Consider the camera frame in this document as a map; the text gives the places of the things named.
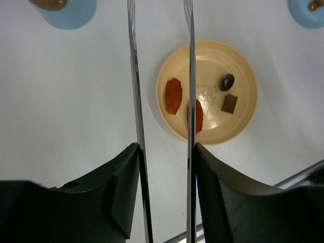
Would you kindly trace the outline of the brown chocolate square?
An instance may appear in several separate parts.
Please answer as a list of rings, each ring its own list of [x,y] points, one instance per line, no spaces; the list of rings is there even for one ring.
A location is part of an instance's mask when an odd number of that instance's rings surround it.
[[[221,110],[230,114],[234,114],[237,100],[238,100],[237,96],[227,94],[225,96]]]

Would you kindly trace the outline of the round mushroom-like food piece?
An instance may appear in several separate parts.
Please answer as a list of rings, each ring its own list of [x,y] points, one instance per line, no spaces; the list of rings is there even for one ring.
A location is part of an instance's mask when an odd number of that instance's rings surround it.
[[[226,74],[220,81],[219,89],[223,92],[229,91],[235,82],[233,74]]]

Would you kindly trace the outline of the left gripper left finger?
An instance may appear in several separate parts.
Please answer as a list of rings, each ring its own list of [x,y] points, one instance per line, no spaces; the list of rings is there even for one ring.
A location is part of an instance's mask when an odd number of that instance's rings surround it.
[[[139,177],[138,145],[60,188],[1,182],[1,242],[125,242]]]

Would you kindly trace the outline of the metal tongs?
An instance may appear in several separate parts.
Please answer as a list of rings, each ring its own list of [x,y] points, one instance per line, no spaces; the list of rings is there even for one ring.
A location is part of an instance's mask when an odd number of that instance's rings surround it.
[[[192,1],[184,1],[184,14],[190,34],[189,52],[189,106],[188,106],[188,159],[187,159],[187,216],[186,241],[196,242],[196,164],[194,151],[196,145],[196,55],[195,31]],[[137,141],[139,146],[139,169],[144,213],[145,241],[153,242],[152,219],[147,176],[145,136],[141,103],[140,79],[135,32],[135,2],[127,1],[128,28],[130,42],[130,63],[135,108]]]

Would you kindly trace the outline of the fried cutlet piece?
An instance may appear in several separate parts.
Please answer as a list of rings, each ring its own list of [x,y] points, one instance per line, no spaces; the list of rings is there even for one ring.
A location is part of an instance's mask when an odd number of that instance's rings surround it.
[[[203,109],[198,99],[195,101],[196,104],[196,134],[202,131],[203,128]]]
[[[166,110],[169,114],[176,114],[182,102],[182,86],[181,82],[173,78],[166,84],[165,103]]]

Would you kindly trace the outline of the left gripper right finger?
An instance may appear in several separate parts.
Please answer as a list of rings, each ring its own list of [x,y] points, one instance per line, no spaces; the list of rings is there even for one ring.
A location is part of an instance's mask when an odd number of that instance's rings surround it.
[[[323,242],[323,184],[281,189],[195,147],[206,242]]]

